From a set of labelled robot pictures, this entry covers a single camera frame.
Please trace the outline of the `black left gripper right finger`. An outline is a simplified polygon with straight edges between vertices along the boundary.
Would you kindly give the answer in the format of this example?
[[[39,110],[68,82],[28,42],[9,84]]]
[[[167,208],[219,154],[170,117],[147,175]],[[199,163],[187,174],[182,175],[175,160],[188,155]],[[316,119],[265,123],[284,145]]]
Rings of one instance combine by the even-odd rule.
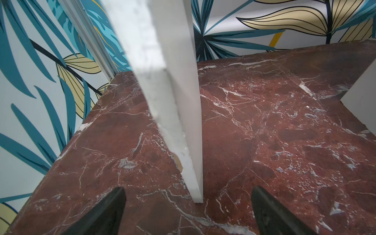
[[[316,234],[264,188],[254,186],[251,201],[261,235]]]

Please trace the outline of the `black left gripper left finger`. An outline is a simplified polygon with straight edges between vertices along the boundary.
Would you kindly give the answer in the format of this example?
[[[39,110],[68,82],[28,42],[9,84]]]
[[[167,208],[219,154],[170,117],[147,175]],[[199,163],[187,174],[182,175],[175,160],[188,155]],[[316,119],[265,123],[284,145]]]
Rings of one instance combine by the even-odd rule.
[[[117,235],[126,204],[124,188],[114,188],[63,235]]]

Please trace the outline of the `white wooden bookshelf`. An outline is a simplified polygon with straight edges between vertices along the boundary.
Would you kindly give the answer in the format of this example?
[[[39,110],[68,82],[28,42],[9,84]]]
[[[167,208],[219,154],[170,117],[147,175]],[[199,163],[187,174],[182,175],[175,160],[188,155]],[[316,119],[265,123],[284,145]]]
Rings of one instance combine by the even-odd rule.
[[[113,29],[195,203],[203,202],[201,105],[187,1],[105,1]]]

